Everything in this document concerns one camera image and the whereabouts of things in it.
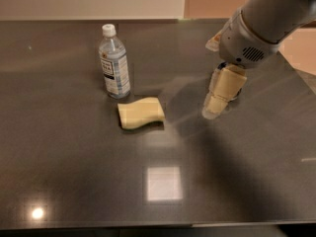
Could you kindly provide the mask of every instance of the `black vent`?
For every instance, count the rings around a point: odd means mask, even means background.
[[[243,55],[251,61],[258,61],[265,57],[264,53],[254,47],[244,48]]]

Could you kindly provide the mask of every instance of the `white bottle cap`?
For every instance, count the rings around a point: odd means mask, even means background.
[[[102,26],[103,36],[111,38],[117,34],[116,27],[114,25],[108,24]]]

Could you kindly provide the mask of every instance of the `gray robot arm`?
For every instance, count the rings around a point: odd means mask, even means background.
[[[219,55],[229,63],[256,67],[315,18],[316,0],[249,0],[224,26]]]
[[[218,117],[245,84],[245,68],[277,53],[293,31],[316,19],[316,0],[249,0],[206,47],[225,60],[214,70],[202,114]]]

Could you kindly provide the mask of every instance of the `yellow sponge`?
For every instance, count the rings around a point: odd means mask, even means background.
[[[157,98],[144,98],[130,104],[118,104],[123,129],[139,128],[153,121],[165,120],[164,111]]]

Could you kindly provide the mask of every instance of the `clear bottle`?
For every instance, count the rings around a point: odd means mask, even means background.
[[[116,99],[130,92],[126,49],[117,37],[114,25],[103,25],[103,40],[99,45],[99,55],[109,95]]]

